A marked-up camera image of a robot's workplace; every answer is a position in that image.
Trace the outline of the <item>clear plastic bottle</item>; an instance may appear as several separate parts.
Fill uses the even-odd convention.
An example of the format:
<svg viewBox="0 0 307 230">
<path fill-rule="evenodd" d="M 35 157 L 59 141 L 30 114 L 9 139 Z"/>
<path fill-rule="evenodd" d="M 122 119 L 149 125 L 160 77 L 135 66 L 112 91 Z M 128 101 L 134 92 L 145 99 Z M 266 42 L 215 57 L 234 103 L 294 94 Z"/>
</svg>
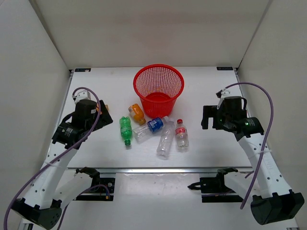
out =
<svg viewBox="0 0 307 230">
<path fill-rule="evenodd" d="M 157 156 L 160 159 L 168 159 L 174 136 L 175 123 L 173 120 L 169 120 L 162 130 L 160 142 L 156 150 Z"/>
</svg>

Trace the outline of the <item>orange juice bottle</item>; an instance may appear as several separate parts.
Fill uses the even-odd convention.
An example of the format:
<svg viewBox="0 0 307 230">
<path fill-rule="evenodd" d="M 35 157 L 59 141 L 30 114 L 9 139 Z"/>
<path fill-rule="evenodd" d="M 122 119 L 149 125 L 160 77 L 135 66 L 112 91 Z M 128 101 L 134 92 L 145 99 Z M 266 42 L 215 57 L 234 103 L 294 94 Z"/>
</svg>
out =
<svg viewBox="0 0 307 230">
<path fill-rule="evenodd" d="M 142 125 L 144 125 L 146 123 L 146 120 L 144 118 L 144 113 L 143 113 L 142 109 L 140 108 L 140 106 L 137 103 L 131 105 L 128 108 L 128 111 L 129 111 L 131 117 L 133 118 L 133 120 L 137 124 L 142 126 Z"/>
</svg>

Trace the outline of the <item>green plastic bottle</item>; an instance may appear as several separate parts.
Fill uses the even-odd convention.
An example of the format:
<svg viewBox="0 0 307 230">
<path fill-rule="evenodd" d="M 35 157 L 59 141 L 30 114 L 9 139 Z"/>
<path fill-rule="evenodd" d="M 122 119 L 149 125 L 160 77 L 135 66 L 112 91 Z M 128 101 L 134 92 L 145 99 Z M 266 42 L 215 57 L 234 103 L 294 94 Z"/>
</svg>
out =
<svg viewBox="0 0 307 230">
<path fill-rule="evenodd" d="M 120 135 L 124 141 L 125 146 L 131 145 L 131 137 L 132 137 L 132 128 L 131 128 L 131 120 L 127 117 L 122 117 L 119 120 L 120 124 Z"/>
</svg>

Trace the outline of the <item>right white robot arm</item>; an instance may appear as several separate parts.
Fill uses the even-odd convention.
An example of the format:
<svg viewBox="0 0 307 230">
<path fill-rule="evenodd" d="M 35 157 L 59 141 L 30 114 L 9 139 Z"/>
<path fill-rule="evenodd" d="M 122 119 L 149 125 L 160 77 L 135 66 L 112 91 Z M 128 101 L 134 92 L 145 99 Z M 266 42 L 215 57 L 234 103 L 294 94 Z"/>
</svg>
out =
<svg viewBox="0 0 307 230">
<path fill-rule="evenodd" d="M 254 219 L 260 225 L 293 219 L 305 200 L 295 193 L 279 171 L 266 141 L 260 121 L 248 117 L 247 100 L 240 96 L 220 99 L 218 105 L 205 105 L 201 126 L 208 129 L 209 119 L 213 128 L 233 133 L 246 153 L 258 181 L 250 187 L 247 178 L 236 168 L 219 169 L 215 185 L 220 191 L 229 189 L 246 199 Z"/>
</svg>

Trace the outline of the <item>clear bottle blue label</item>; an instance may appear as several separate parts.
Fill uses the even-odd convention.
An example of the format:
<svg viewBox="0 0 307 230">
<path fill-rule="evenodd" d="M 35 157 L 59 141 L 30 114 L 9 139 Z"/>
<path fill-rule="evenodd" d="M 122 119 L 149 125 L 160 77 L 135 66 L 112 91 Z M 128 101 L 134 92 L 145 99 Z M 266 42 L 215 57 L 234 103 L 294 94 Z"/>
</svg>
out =
<svg viewBox="0 0 307 230">
<path fill-rule="evenodd" d="M 173 121 L 173 119 L 168 116 L 154 118 L 133 129 L 132 135 L 138 143 L 142 143 L 161 131 L 169 121 Z"/>
</svg>

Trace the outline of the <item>clear bottle red label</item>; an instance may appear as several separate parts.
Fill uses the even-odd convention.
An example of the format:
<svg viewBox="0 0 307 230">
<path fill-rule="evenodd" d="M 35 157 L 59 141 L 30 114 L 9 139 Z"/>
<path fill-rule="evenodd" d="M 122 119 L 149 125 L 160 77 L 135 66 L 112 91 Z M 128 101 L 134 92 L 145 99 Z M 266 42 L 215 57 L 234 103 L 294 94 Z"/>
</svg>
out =
<svg viewBox="0 0 307 230">
<path fill-rule="evenodd" d="M 189 147 L 188 132 L 187 128 L 183 124 L 182 119 L 177 120 L 175 137 L 176 137 L 177 146 L 180 149 L 186 150 Z"/>
</svg>

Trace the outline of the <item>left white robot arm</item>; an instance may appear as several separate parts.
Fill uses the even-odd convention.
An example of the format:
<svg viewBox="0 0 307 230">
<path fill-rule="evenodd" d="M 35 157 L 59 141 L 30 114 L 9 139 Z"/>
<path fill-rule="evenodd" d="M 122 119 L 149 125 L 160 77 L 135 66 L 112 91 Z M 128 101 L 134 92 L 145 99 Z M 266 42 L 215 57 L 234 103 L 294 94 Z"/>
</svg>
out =
<svg viewBox="0 0 307 230">
<path fill-rule="evenodd" d="M 75 177 L 65 185 L 58 187 L 58 184 L 81 144 L 92 132 L 112 122 L 103 101 L 78 100 L 74 112 L 62 119 L 52 137 L 52 144 L 63 146 L 64 152 L 47 155 L 39 172 L 26 183 L 30 189 L 22 198 L 16 195 L 8 210 L 50 230 L 58 223 L 69 202 L 85 190 L 97 191 L 101 185 L 99 172 L 90 167 L 77 170 Z"/>
</svg>

